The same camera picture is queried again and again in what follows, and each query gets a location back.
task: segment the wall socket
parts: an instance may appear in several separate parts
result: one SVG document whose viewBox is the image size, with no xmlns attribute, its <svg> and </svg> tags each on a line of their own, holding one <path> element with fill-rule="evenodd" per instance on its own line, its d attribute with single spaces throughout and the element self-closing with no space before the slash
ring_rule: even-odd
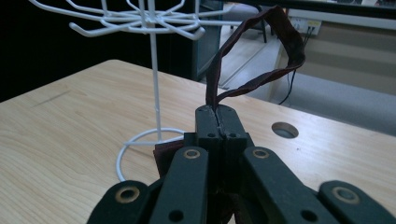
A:
<svg viewBox="0 0 396 224">
<path fill-rule="evenodd" d="M 315 27 L 311 35 L 317 35 L 321 25 L 321 21 L 315 21 L 299 17 L 291 17 L 290 23 L 294 27 L 294 29 L 296 29 L 301 34 L 306 34 L 308 32 L 308 27 Z"/>
</svg>

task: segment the wooden table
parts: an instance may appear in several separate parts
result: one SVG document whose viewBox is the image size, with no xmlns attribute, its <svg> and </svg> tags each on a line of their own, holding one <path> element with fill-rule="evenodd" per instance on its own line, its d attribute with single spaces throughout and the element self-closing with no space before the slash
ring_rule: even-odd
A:
<svg viewBox="0 0 396 224">
<path fill-rule="evenodd" d="M 163 127 L 194 131 L 205 85 L 160 74 Z M 396 215 L 396 138 L 249 97 L 236 109 L 256 146 L 268 147 L 310 188 L 343 180 Z M 299 135 L 273 133 L 275 122 Z M 0 104 L 0 223 L 85 223 L 118 183 L 122 143 L 155 128 L 151 71 L 108 61 Z M 158 178 L 151 147 L 122 161 L 127 178 Z"/>
</svg>

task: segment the brown strap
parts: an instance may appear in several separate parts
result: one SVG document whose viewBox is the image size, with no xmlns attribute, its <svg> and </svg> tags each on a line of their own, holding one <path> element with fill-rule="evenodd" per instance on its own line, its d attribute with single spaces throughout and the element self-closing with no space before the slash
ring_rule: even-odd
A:
<svg viewBox="0 0 396 224">
<path fill-rule="evenodd" d="M 288 66 L 283 69 L 275 69 L 272 72 L 261 74 L 258 77 L 251 79 L 238 89 L 226 91 L 218 96 L 222 57 L 230 52 L 242 33 L 253 27 L 261 20 L 266 20 L 268 22 L 282 42 L 283 47 L 289 56 Z M 299 68 L 303 65 L 304 61 L 304 42 L 300 34 L 292 27 L 288 17 L 281 7 L 272 7 L 269 10 L 263 11 L 257 14 L 257 16 L 242 22 L 215 55 L 206 73 L 206 104 L 211 105 L 215 110 L 222 99 L 254 91 L 265 83 L 274 81 Z"/>
</svg>

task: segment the wood grain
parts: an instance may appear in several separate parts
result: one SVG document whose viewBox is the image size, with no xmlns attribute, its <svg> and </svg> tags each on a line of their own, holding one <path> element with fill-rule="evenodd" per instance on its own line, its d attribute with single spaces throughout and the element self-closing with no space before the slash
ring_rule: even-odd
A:
<svg viewBox="0 0 396 224">
<path fill-rule="evenodd" d="M 163 127 L 194 131 L 205 85 L 160 74 Z M 118 183 L 122 143 L 155 128 L 149 69 L 108 61 L 0 104 L 0 223 L 85 223 Z M 248 97 L 236 109 L 256 146 L 268 147 L 310 188 L 339 179 L 365 190 L 396 215 L 396 138 Z M 298 137 L 275 135 L 283 121 Z M 151 147 L 122 162 L 127 178 L 158 178 Z"/>
</svg>

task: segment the gray floor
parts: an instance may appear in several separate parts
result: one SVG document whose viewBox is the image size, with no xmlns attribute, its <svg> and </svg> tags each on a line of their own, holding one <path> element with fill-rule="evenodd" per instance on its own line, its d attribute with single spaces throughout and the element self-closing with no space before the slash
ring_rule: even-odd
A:
<svg viewBox="0 0 396 224">
<path fill-rule="evenodd" d="M 227 38 L 231 32 L 229 27 L 223 27 L 222 38 Z M 249 30 L 248 34 L 242 35 L 241 39 L 243 38 L 262 41 L 262 35 L 254 30 Z M 244 50 L 243 45 L 235 46 L 230 52 L 229 61 L 224 58 L 223 64 L 239 61 L 242 65 L 234 71 L 225 71 L 222 74 L 224 81 L 220 82 L 220 87 L 237 88 L 253 77 L 273 70 L 279 45 L 279 40 L 268 35 L 268 43 L 262 42 L 260 50 L 255 50 L 250 54 L 240 53 L 240 50 Z M 287 77 L 282 77 L 272 87 L 272 91 L 269 91 L 270 88 L 267 85 L 249 95 L 277 104 L 286 96 L 289 89 Z M 291 96 L 283 106 L 396 136 L 396 96 L 394 95 L 368 91 L 297 73 Z"/>
</svg>

